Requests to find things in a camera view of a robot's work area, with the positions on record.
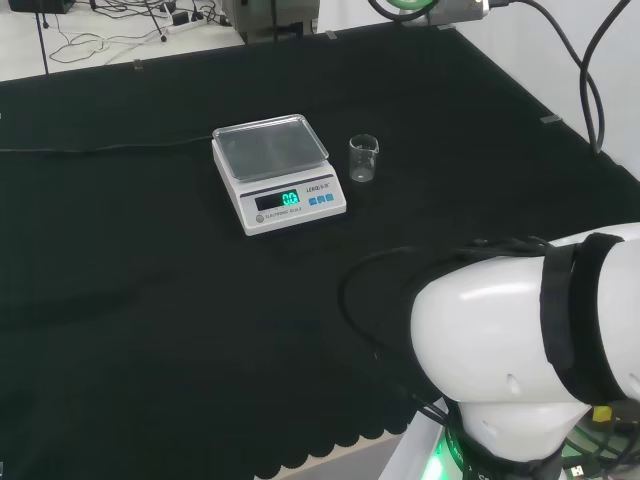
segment scalloped edge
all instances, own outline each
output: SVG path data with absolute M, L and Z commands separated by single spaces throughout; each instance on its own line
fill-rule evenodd
M 299 473 L 303 470 L 306 470 L 308 468 L 311 467 L 316 467 L 318 465 L 322 465 L 323 463 L 327 463 L 330 462 L 332 460 L 336 460 L 340 457 L 344 457 L 345 455 L 349 455 L 351 453 L 360 451 L 360 450 L 364 450 L 365 448 L 369 448 L 373 445 L 376 445 L 378 443 L 382 443 L 382 442 L 386 442 L 387 440 L 391 440 L 393 438 L 397 438 L 401 435 L 404 435 L 403 433 L 399 433 L 399 434 L 393 434 L 393 433 L 389 433 L 389 431 L 387 429 L 385 429 L 382 432 L 382 435 L 380 435 L 378 438 L 373 438 L 373 439 L 368 439 L 366 437 L 363 437 L 362 435 L 358 436 L 358 441 L 356 443 L 354 443 L 353 445 L 351 445 L 350 447 L 341 447 L 338 444 L 334 444 L 333 445 L 333 449 L 331 450 L 331 453 L 329 453 L 328 455 L 324 456 L 324 457 L 314 457 L 313 455 L 307 455 L 307 460 L 300 465 L 298 468 L 294 468 L 294 469 L 289 469 L 283 465 L 280 466 L 280 470 L 278 471 L 278 473 L 276 474 L 275 477 L 271 477 L 271 478 L 261 478 L 258 476 L 255 476 L 254 479 L 255 480 L 284 480 L 287 477 L 289 477 L 290 475 L 293 475 L 295 473 Z

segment white wall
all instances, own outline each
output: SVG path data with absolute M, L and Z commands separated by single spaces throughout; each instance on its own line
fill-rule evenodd
M 617 0 L 538 0 L 563 27 L 580 56 Z M 366 0 L 321 0 L 319 29 L 375 23 Z M 600 43 L 590 73 L 603 99 L 604 150 L 640 179 L 640 1 L 618 17 Z M 527 5 L 493 10 L 458 29 L 522 86 L 586 138 L 578 67 L 553 28 Z

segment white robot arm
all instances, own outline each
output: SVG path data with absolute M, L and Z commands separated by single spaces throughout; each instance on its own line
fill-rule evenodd
M 545 459 L 590 404 L 640 400 L 640 224 L 598 232 L 473 264 L 415 298 L 420 365 L 498 458 Z

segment green led display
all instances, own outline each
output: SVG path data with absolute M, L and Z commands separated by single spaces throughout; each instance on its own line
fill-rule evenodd
M 295 191 L 282 194 L 282 205 L 295 205 L 296 203 L 300 203 L 300 199 Z

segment green light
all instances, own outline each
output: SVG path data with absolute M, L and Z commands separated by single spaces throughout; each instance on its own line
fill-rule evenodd
M 442 462 L 434 455 L 427 464 L 422 480 L 440 480 L 440 475 L 442 475 Z
M 296 192 L 286 192 L 282 194 L 282 204 L 283 205 L 295 205 L 296 203 L 300 203 L 300 199 Z
M 429 463 L 427 463 L 427 468 L 424 471 L 424 475 L 422 475 L 422 480 L 448 480 L 449 477 L 447 472 L 444 469 L 445 463 L 443 459 L 444 455 L 444 446 L 445 438 L 442 436 L 438 445 L 436 447 L 435 452 L 429 459 Z

